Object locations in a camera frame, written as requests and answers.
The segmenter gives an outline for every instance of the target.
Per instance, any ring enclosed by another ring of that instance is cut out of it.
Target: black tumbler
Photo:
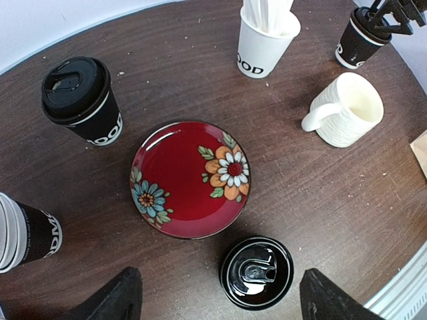
[[[375,52],[392,40],[392,35],[374,35],[364,27],[365,14],[369,8],[361,7],[352,11],[341,41],[335,50],[338,62],[346,68],[357,69]]]
[[[100,61],[74,57],[54,68],[41,87],[46,116],[87,142],[113,143],[123,130],[119,107],[111,90],[111,76]]]

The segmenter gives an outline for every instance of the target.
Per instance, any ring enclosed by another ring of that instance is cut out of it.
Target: cardboard piece
[[[427,130],[410,145],[427,179]]]

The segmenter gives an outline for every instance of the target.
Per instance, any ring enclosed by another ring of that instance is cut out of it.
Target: disposable coffee cup
[[[335,58],[346,68],[357,69],[363,65],[375,52],[391,42],[392,35],[384,38],[373,35],[360,22],[366,7],[352,11],[350,22],[342,34],[340,43],[335,50]]]
[[[267,77],[290,43],[301,31],[298,18],[289,12],[284,19],[288,21],[289,30],[285,35],[269,35],[262,30],[251,26],[240,11],[242,23],[240,25],[238,68],[248,77],[261,79]]]
[[[42,108],[54,123],[98,146],[113,143],[123,120],[111,90],[111,76],[100,61],[74,57],[54,68],[41,87]]]
[[[56,218],[42,210],[16,202],[2,193],[0,204],[6,220],[6,224],[1,227],[8,234],[5,254],[0,260],[0,273],[58,252],[63,234]]]

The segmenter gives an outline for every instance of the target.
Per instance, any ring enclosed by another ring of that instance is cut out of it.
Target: plate rim
[[[137,154],[138,154],[138,152],[139,152],[139,150],[147,143],[147,141],[149,141],[154,135],[156,135],[157,133],[159,133],[160,131],[163,131],[164,129],[167,129],[168,127],[171,127],[171,126],[173,126],[173,125],[179,125],[179,124],[181,124],[181,123],[201,123],[201,124],[204,124],[204,125],[211,125],[212,127],[215,127],[215,128],[217,128],[217,129],[219,129],[219,130],[221,130],[221,131],[223,131],[224,133],[227,133],[228,135],[230,135],[226,130],[224,130],[224,129],[222,129],[221,127],[218,127],[217,125],[213,125],[212,123],[209,123],[209,122],[207,122],[207,121],[198,121],[198,120],[183,120],[183,121],[173,121],[173,122],[171,122],[171,123],[167,123],[167,124],[165,124],[164,126],[162,126],[162,127],[160,127],[159,129],[156,129],[153,133],[151,133],[151,134],[149,134],[148,135],[148,137],[147,138],[145,138],[144,139],[144,141],[143,141],[143,143],[137,148],[137,151],[134,153],[134,155],[133,155],[133,157],[132,157],[132,160],[131,160],[131,169],[130,169],[130,174],[132,173],[132,170],[133,170],[133,162],[135,161],[135,158],[136,158],[136,156],[137,156]],[[245,152],[245,149],[238,143],[238,145],[239,145],[239,147],[240,147],[240,149],[243,151],[243,154],[246,156],[246,162],[247,162],[247,164],[248,164],[248,169],[249,169],[249,172],[250,173],[252,173],[252,170],[251,170],[251,165],[250,165],[250,162],[249,162],[249,159],[248,159],[248,156],[247,156],[247,154],[246,154],[246,152]],[[242,206],[242,208],[239,210],[239,212],[238,212],[238,214],[234,217],[234,219],[233,220],[231,220],[225,227],[223,227],[222,229],[220,229],[220,230],[218,230],[218,231],[216,231],[216,232],[214,232],[214,233],[210,233],[209,235],[203,235],[203,236],[201,236],[201,237],[179,237],[179,236],[177,236],[177,235],[170,235],[169,233],[166,233],[166,232],[164,232],[164,231],[162,231],[161,229],[158,229],[158,228],[156,228],[156,227],[154,227],[140,212],[139,212],[139,210],[138,210],[138,208],[137,208],[137,206],[136,206],[136,203],[135,203],[135,201],[133,200],[133,197],[132,197],[132,192],[130,192],[130,195],[131,195],[131,199],[132,199],[132,203],[133,203],[133,206],[136,208],[136,210],[137,210],[137,212],[139,213],[139,215],[141,216],[141,218],[143,218],[143,220],[144,220],[144,222],[145,223],[147,223],[151,228],[153,228],[153,229],[155,229],[158,233],[161,233],[162,235],[167,235],[168,237],[171,237],[171,238],[175,238],[175,239],[180,239],[180,240],[199,240],[199,239],[205,239],[205,238],[208,238],[208,237],[212,237],[212,236],[214,236],[214,235],[217,235],[218,233],[220,233],[220,232],[222,232],[222,231],[224,231],[225,229],[227,229],[234,221],[236,221],[237,219],[238,219],[238,217],[240,217],[240,215],[242,214],[242,212],[244,211],[244,209],[246,208],[246,205],[247,205],[247,203],[248,203],[248,199],[249,199],[249,196],[250,196],[250,193],[251,193],[251,188],[252,188],[252,174],[249,174],[249,179],[248,179],[248,181],[249,181],[249,189],[248,189],[248,195],[246,195],[246,200],[245,200],[245,202],[244,202],[244,204],[243,204],[243,206]]]

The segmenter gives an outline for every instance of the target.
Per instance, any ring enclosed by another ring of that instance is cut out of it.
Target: ceramic plate
[[[130,185],[151,226],[197,239],[224,230],[242,212],[250,169],[242,148],[220,128],[179,122],[145,140],[133,159]]]

